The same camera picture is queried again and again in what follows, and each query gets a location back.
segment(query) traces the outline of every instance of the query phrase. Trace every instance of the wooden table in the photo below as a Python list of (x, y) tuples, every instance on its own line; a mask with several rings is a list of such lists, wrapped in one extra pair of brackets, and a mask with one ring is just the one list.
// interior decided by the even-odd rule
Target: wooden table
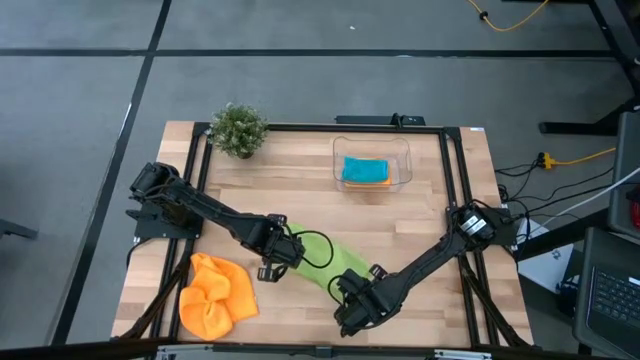
[[(193, 122), (168, 122), (157, 160), (184, 169)], [(482, 129), (461, 128), (471, 190), (475, 198), (500, 203), (487, 139)], [(336, 190), (332, 140), (405, 138), (411, 147), (413, 179), (398, 193), (345, 193)], [(198, 147), (192, 183), (196, 183), (204, 139)], [(455, 149), (449, 147), (458, 199), (462, 199)], [(438, 137), (421, 134), (270, 132), (249, 160), (214, 152), (206, 193), (242, 212), (280, 213), (289, 222), (317, 229), (358, 252), (370, 264), (397, 271), (434, 245), (445, 233), (444, 183)], [(137, 249), (125, 279), (113, 335), (128, 330), (158, 291), (167, 240)], [(180, 244), (179, 258), (184, 244)], [(351, 346), (468, 347), (469, 336), (456, 260), (418, 284), (402, 311), (384, 325), (340, 337), (333, 319), (336, 304), (297, 275), (277, 284), (256, 280), (261, 261), (243, 249), (223, 228), (205, 222), (196, 252), (220, 256), (243, 266), (253, 279), (260, 315), (235, 325), (223, 341), (267, 344), (331, 344)], [(498, 246), (484, 252), (492, 298), (507, 321), (532, 342), (529, 321), (513, 259)], [(161, 334), (168, 333), (173, 296), (165, 308)], [(480, 337), (488, 342), (482, 306), (476, 299)], [(197, 340), (184, 328), (181, 340)]]

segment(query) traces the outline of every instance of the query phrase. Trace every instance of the small green plant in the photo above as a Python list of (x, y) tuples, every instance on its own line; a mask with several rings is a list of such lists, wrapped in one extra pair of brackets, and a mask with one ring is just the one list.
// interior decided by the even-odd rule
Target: small green plant
[(223, 152), (248, 159), (267, 136), (267, 120), (251, 106), (227, 104), (213, 114), (205, 134), (207, 141)]

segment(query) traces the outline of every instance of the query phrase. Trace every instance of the orange towel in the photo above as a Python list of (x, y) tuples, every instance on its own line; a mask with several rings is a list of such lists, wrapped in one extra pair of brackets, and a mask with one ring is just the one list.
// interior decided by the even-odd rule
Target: orange towel
[(195, 276), (180, 292), (180, 320), (194, 335), (215, 340), (233, 323), (258, 315), (249, 274), (240, 266), (213, 256), (191, 256)]

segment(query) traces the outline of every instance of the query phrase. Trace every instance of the floor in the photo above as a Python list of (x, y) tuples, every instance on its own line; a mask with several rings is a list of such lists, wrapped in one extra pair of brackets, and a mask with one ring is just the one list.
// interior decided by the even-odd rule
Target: floor
[[(540, 151), (570, 160), (615, 146), (613, 138), (541, 135), (537, 123), (591, 122), (631, 95), (611, 59), (156, 57), (146, 79), (151, 59), (143, 64), (141, 56), (2, 52), (147, 49), (150, 43), (158, 49), (607, 49), (582, 4), (551, 4), (521, 29), (495, 33), (464, 0), (182, 0), (173, 1), (161, 37), (153, 39), (162, 3), (0, 0), (0, 218), (40, 231), (35, 241), (4, 237), (0, 243), (0, 325), (7, 329), (0, 332), (0, 348), (47, 341), (111, 165), (119, 171), (111, 173), (117, 175), (111, 198), (103, 197), (108, 210), (69, 342), (109, 337), (134, 228), (124, 214), (135, 207), (128, 186), (155, 158), (167, 120), (207, 121), (228, 102), (251, 104), (274, 122), (328, 123), (339, 114), (422, 115), (433, 125), (484, 127), (494, 166), (500, 168), (530, 162)], [(536, 6), (479, 3), (505, 25)], [(607, 1), (599, 5), (625, 52), (633, 54), (636, 46), (615, 7)], [(125, 119), (133, 124), (126, 151), (116, 149), (110, 164), (116, 141), (123, 140), (121, 130), (128, 135)], [(606, 170), (612, 161), (604, 156), (539, 171), (523, 194), (549, 194)], [(522, 181), (498, 180), (511, 191)], [(548, 213), (566, 205), (550, 206)], [(602, 206), (590, 204), (575, 214)], [(569, 220), (560, 218), (549, 227)], [(523, 288), (536, 343), (576, 351), (570, 326), (540, 310), (540, 302), (552, 300), (535, 287)]]

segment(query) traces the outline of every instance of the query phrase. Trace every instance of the clear plastic bin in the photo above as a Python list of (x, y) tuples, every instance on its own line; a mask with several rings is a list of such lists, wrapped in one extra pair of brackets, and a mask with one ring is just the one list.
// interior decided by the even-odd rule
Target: clear plastic bin
[[(346, 157), (386, 160), (389, 179), (380, 183), (353, 183), (342, 179)], [(396, 192), (413, 177), (411, 150), (407, 140), (352, 140), (339, 136), (333, 140), (333, 177), (340, 191)]]

